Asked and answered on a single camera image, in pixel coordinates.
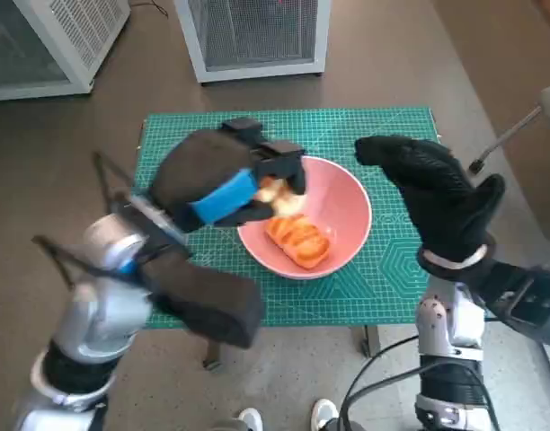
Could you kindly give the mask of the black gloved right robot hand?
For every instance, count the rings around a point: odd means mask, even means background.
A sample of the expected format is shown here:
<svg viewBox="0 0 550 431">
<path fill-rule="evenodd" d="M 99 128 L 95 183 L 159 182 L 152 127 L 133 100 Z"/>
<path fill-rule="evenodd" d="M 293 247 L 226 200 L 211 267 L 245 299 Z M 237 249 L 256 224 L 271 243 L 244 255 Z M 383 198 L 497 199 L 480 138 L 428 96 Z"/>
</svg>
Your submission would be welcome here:
<svg viewBox="0 0 550 431">
<path fill-rule="evenodd" d="M 487 226 L 506 189 L 500 174 L 474 186 L 445 146 L 406 136 L 362 137 L 355 156 L 361 165 L 380 167 L 398 188 L 427 262 L 463 270 L 491 257 Z"/>
</svg>

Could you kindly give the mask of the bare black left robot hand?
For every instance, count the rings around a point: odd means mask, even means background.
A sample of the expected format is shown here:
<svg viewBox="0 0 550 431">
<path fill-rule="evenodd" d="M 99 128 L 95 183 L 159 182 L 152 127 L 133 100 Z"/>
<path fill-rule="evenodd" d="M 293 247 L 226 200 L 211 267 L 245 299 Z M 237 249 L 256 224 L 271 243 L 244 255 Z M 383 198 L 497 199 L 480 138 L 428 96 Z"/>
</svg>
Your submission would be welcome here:
<svg viewBox="0 0 550 431">
<path fill-rule="evenodd" d="M 270 179 L 304 196 L 305 150 L 288 140 L 271 141 L 262 131 L 258 120 L 236 118 L 190 133 L 161 162 L 149 197 L 186 233 L 275 216 L 274 205 L 258 193 Z"/>
</svg>

